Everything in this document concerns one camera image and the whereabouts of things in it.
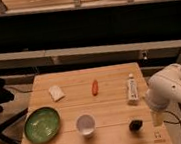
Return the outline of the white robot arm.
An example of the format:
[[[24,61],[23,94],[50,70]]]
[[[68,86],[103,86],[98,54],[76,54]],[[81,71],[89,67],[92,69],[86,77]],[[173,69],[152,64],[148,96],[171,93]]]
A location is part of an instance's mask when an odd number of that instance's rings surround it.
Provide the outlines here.
[[[163,123],[163,112],[172,101],[181,103],[181,64],[170,64],[156,72],[148,81],[144,101],[151,110],[154,126]]]

